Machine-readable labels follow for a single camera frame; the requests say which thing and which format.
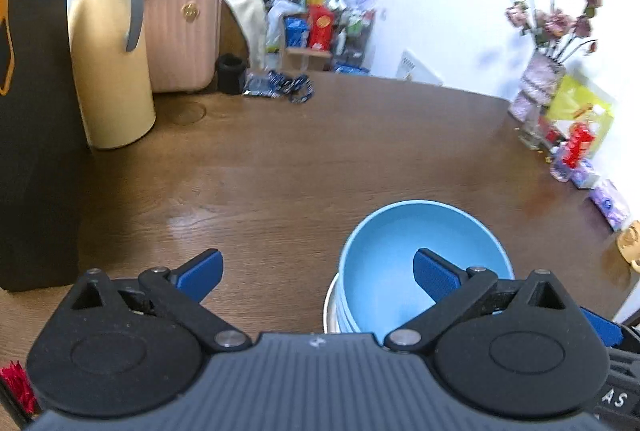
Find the red snack packet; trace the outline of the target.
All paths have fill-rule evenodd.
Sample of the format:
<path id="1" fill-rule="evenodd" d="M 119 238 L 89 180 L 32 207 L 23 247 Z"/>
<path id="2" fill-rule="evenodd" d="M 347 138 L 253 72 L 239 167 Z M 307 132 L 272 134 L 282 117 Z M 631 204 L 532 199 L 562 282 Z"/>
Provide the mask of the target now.
<path id="1" fill-rule="evenodd" d="M 570 129 L 570 138 L 564 146 L 562 163 L 567 168 L 575 169 L 580 160 L 585 157 L 597 133 L 589 122 L 576 122 Z"/>

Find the clear plastic badge pouch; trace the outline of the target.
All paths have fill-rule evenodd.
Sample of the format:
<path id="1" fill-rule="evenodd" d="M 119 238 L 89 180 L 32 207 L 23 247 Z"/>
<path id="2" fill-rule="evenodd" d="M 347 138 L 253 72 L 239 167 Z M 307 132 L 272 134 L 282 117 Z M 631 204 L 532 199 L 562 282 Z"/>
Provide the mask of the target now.
<path id="1" fill-rule="evenodd" d="M 242 94 L 250 97 L 279 98 L 281 93 L 268 73 L 248 72 Z"/>

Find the large blue bowl front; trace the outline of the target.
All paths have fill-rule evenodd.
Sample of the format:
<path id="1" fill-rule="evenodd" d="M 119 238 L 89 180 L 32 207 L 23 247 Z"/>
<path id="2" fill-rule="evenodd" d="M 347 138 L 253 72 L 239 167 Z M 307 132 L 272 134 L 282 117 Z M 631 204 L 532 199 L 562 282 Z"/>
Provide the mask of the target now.
<path id="1" fill-rule="evenodd" d="M 344 244 L 332 291 L 334 326 L 383 341 L 459 288 L 470 267 L 514 277 L 499 240 L 471 214 L 431 200 L 383 206 Z"/>

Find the yellow plastic bag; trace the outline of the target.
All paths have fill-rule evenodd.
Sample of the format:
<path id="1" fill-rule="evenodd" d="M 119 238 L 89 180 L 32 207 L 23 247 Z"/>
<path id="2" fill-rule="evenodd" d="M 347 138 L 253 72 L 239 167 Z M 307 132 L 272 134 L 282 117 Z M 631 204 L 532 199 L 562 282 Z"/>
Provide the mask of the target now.
<path id="1" fill-rule="evenodd" d="M 597 154 L 614 121 L 613 101 L 610 96 L 587 78 L 575 78 L 567 74 L 560 81 L 558 91 L 544 114 L 553 128 L 563 137 L 569 138 L 570 127 L 582 117 L 588 107 L 595 105 L 603 109 L 603 114 L 600 117 L 598 135 L 587 152 L 589 158 Z"/>

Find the dried flower bouquet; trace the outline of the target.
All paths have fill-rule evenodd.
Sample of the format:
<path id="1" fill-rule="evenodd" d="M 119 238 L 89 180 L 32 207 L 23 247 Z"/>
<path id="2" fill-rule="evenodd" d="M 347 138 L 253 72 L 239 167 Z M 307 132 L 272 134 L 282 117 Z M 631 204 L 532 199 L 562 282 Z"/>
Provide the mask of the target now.
<path id="1" fill-rule="evenodd" d="M 599 47 L 592 22 L 605 0 L 583 1 L 580 11 L 572 15 L 556 0 L 549 0 L 547 6 L 535 0 L 509 0 L 504 14 L 521 36 L 532 38 L 536 52 L 563 65 L 580 50 L 591 55 Z"/>

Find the blue box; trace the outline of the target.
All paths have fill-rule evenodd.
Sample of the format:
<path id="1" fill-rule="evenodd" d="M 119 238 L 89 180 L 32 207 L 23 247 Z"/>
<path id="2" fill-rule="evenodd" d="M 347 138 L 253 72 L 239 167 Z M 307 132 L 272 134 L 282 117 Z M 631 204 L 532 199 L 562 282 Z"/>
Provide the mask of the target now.
<path id="1" fill-rule="evenodd" d="M 304 17 L 287 16 L 284 18 L 286 47 L 305 48 L 308 45 L 309 24 Z"/>

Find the wooden chair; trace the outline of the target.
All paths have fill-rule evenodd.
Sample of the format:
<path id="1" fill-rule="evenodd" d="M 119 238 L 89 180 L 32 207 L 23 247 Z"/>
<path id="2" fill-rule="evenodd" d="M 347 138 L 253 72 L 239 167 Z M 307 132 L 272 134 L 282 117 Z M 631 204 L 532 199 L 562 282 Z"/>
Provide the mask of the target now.
<path id="1" fill-rule="evenodd" d="M 219 21 L 219 55 L 233 55 L 250 66 L 250 53 L 243 31 L 225 0 L 221 1 Z"/>

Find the cardboard box shelf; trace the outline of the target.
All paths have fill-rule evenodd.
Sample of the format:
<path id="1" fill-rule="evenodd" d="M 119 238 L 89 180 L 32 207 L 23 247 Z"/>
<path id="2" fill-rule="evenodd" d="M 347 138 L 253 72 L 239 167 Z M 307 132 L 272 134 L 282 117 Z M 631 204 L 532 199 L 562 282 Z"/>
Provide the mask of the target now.
<path id="1" fill-rule="evenodd" d="M 281 47 L 279 69 L 282 72 L 304 73 L 326 71 L 331 66 L 332 54 L 328 50 L 308 47 Z"/>

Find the glass vase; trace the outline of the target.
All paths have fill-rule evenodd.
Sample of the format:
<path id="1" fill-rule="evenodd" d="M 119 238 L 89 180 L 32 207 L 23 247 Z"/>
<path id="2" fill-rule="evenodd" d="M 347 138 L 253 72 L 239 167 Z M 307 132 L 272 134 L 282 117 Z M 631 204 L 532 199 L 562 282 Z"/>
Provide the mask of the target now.
<path id="1" fill-rule="evenodd" d="M 535 50 L 521 76 L 518 95 L 509 106 L 509 113 L 520 124 L 518 138 L 529 149 L 538 149 L 541 142 L 540 119 L 552 99 L 566 69 L 552 57 Z"/>

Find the white plastic bag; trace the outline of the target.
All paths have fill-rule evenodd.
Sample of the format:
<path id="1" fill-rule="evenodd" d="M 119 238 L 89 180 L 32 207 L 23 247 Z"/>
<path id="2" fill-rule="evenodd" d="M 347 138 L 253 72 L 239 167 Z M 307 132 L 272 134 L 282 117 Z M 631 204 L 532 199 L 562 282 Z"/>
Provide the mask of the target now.
<path id="1" fill-rule="evenodd" d="M 280 46 L 280 22 L 284 16 L 305 13 L 303 6 L 289 0 L 272 0 L 267 13 L 265 48 L 267 53 L 275 53 Z"/>

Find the black cylindrical cup holder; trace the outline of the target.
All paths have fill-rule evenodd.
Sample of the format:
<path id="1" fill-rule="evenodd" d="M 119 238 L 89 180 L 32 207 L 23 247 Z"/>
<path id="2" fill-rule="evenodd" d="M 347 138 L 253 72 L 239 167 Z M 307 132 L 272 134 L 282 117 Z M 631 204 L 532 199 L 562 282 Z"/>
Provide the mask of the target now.
<path id="1" fill-rule="evenodd" d="M 218 91 L 227 95 L 240 95 L 246 80 L 246 61 L 233 54 L 223 54 L 216 61 Z"/>

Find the pink suitcase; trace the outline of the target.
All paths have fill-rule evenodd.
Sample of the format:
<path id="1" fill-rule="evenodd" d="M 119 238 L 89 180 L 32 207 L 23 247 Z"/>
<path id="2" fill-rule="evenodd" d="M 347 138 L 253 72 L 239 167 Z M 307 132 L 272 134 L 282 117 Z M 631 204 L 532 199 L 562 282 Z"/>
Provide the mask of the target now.
<path id="1" fill-rule="evenodd" d="M 221 0 L 145 0 L 144 28 L 152 91 L 191 93 L 214 79 Z"/>

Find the red tinsel decoration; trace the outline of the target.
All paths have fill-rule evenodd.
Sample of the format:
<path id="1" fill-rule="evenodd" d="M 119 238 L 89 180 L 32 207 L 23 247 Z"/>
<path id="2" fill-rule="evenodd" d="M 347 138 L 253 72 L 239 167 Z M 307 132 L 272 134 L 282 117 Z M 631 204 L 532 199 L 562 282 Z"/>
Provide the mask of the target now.
<path id="1" fill-rule="evenodd" d="M 39 407 L 35 393 L 21 363 L 10 362 L 9 365 L 0 369 L 0 376 L 26 414 L 29 416 L 38 414 Z"/>

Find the cream round plate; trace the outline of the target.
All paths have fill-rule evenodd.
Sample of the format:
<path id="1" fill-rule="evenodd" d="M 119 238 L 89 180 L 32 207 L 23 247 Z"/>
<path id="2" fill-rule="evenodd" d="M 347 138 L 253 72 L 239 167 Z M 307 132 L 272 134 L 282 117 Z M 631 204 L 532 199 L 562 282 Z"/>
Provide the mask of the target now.
<path id="1" fill-rule="evenodd" d="M 323 302 L 322 327 L 324 333 L 340 333 L 341 328 L 337 319 L 337 308 L 335 302 L 335 286 L 338 275 L 335 274 L 326 290 L 326 297 Z"/>

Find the red box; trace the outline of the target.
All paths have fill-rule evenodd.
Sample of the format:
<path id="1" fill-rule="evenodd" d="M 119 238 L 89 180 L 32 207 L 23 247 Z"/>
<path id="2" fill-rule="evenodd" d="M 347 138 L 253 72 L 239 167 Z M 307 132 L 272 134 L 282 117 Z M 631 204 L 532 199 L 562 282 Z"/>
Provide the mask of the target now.
<path id="1" fill-rule="evenodd" d="M 330 49 L 334 13 L 324 5 L 311 5 L 309 9 L 308 47 L 312 50 Z"/>

